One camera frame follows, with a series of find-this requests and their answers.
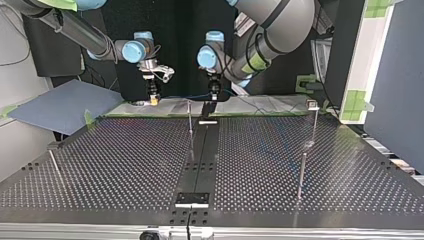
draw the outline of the robotic arm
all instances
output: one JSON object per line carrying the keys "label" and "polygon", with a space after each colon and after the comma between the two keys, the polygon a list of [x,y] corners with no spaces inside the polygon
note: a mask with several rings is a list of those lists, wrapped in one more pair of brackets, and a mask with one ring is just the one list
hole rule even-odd
{"label": "robotic arm", "polygon": [[151,32],[136,32],[134,40],[114,42],[71,11],[55,9],[37,0],[5,2],[22,14],[43,21],[55,29],[56,33],[61,33],[84,47],[93,59],[137,64],[147,81],[152,105],[157,105],[160,100],[158,80],[167,83],[175,73],[172,68],[157,64],[156,54],[160,49],[154,45]]}
{"label": "robotic arm", "polygon": [[[224,75],[233,83],[246,86],[254,74],[266,70],[274,58],[298,48],[309,34],[314,20],[314,0],[227,2],[250,17],[257,26],[249,37],[245,54],[239,59],[232,59],[224,52],[223,33],[207,33],[206,44],[200,49],[197,61],[210,77],[213,96],[217,94],[214,90],[217,75]],[[264,31],[257,33],[252,41],[258,26]]]}

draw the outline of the metal bracket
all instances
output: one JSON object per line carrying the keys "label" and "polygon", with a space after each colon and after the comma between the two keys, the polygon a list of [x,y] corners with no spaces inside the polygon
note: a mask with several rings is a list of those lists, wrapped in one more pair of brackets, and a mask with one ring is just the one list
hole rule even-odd
{"label": "metal bracket", "polygon": [[[140,62],[139,70],[143,73],[151,73],[159,80],[164,83],[168,83],[172,76],[175,74],[175,70],[165,65],[157,65],[156,59],[148,59]],[[157,73],[163,73],[163,77],[160,77]]]}
{"label": "metal bracket", "polygon": [[176,208],[209,208],[209,193],[179,193]]}

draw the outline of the light blue panel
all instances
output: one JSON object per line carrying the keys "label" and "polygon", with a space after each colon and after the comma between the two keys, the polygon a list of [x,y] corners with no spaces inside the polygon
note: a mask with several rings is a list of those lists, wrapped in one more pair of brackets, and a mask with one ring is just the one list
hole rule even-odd
{"label": "light blue panel", "polygon": [[73,80],[19,106],[10,118],[66,135],[86,125],[86,110],[93,118],[113,110],[124,100],[121,94]]}

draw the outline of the table surface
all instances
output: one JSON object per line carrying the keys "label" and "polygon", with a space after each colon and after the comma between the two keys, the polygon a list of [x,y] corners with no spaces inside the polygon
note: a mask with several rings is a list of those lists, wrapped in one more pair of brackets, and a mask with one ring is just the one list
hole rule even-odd
{"label": "table surface", "polygon": [[54,151],[60,172],[45,154],[0,183],[0,223],[424,230],[423,187],[333,117],[218,122],[103,119]]}

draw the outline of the blue joint cap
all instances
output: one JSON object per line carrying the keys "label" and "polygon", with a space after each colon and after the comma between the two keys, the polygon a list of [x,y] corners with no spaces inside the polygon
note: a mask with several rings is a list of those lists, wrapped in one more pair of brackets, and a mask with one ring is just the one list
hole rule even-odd
{"label": "blue joint cap", "polygon": [[129,41],[122,48],[122,56],[130,63],[138,63],[146,58],[146,48],[137,41]]}
{"label": "blue joint cap", "polygon": [[228,4],[230,4],[230,6],[234,7],[239,0],[227,0]]}
{"label": "blue joint cap", "polygon": [[210,31],[206,33],[206,41],[225,42],[224,33],[220,31]]}
{"label": "blue joint cap", "polygon": [[134,39],[149,39],[153,40],[153,34],[151,32],[135,32]]}
{"label": "blue joint cap", "polygon": [[216,66],[217,56],[213,49],[209,46],[204,46],[197,54],[197,62],[201,67],[211,69]]}
{"label": "blue joint cap", "polygon": [[78,10],[87,11],[103,7],[107,0],[76,0]]}

